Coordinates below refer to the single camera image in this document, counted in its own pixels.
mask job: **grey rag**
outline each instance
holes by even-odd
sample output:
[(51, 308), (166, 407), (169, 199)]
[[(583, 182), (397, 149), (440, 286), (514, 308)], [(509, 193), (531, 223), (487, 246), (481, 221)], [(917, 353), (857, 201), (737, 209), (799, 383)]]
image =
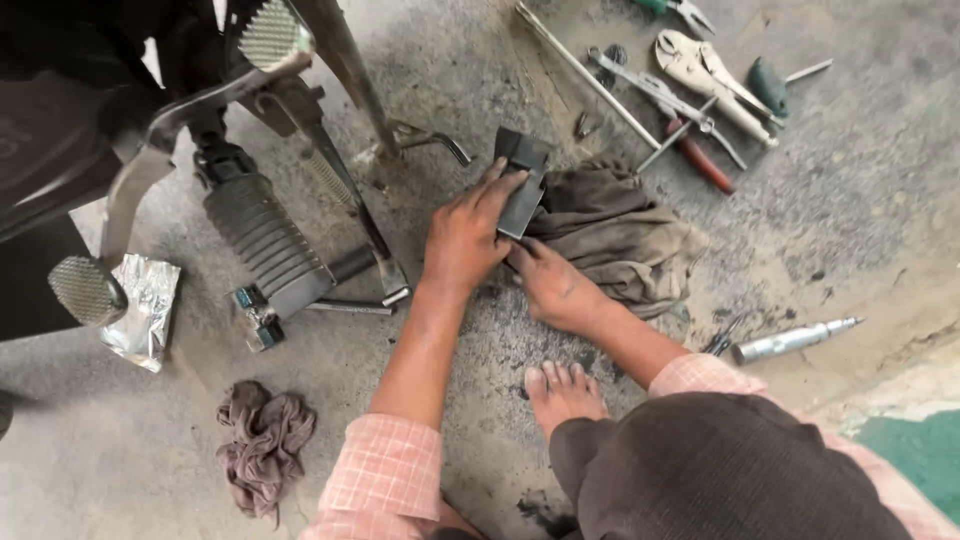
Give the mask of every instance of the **grey rag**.
[(313, 434), (317, 414), (290, 394), (273, 398), (259, 382), (243, 380), (217, 407), (217, 422), (231, 440), (217, 449), (230, 495), (243, 513), (269, 516), (279, 525), (277, 504), (303, 478), (298, 452)]
[(643, 192), (619, 161), (598, 156), (543, 177), (545, 211), (526, 234), (569, 260), (604, 293), (650, 319), (689, 296), (706, 234)]

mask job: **shirt sleeve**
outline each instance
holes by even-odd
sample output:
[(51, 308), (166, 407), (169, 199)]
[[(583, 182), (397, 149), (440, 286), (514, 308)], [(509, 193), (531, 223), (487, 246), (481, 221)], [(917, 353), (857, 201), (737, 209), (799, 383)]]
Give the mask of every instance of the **shirt sleeve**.
[(443, 444), (428, 426), (365, 414), (347, 440), (300, 540), (422, 538), (440, 519)]
[[(681, 392), (723, 392), (754, 394), (775, 404), (767, 385), (730, 366), (713, 355), (694, 354), (677, 358), (650, 383), (650, 398)], [(802, 415), (801, 422), (816, 426)], [(910, 481), (866, 447), (817, 426), (827, 448), (848, 455), (863, 469), (879, 495), (880, 502), (900, 519), (915, 540), (960, 540), (960, 531)]]

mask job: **green screwdriver handle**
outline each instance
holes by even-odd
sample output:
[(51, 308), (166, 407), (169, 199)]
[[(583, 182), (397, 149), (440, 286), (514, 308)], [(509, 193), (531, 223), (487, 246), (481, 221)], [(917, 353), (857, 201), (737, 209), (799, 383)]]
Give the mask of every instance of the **green screwdriver handle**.
[(666, 13), (666, 0), (634, 0), (634, 3), (650, 8), (656, 15)]

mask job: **aluminum foil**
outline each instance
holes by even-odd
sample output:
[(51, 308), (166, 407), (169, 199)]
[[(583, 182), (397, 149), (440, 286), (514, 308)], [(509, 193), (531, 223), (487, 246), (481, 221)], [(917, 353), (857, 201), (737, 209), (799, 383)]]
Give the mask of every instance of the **aluminum foil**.
[(100, 329), (100, 340), (118, 355), (156, 373), (167, 345), (180, 268), (126, 254), (113, 275), (127, 292), (130, 307), (122, 319)]

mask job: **brown cloth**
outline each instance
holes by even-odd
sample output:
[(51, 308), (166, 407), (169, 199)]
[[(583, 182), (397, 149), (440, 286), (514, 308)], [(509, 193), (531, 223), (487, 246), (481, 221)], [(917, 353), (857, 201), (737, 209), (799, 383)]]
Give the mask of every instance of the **brown cloth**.
[(910, 540), (849, 456), (759, 396), (672, 394), (619, 422), (568, 420), (550, 464), (580, 524), (565, 538)]
[(690, 269), (707, 236), (647, 197), (619, 160), (599, 156), (549, 172), (526, 234), (569, 260), (641, 319), (689, 296)]
[(217, 407), (217, 421), (232, 430), (217, 449), (230, 495), (243, 513), (269, 516), (279, 525), (277, 503), (303, 478), (297, 454), (313, 434), (317, 414), (290, 394), (273, 398), (259, 382), (243, 380)]

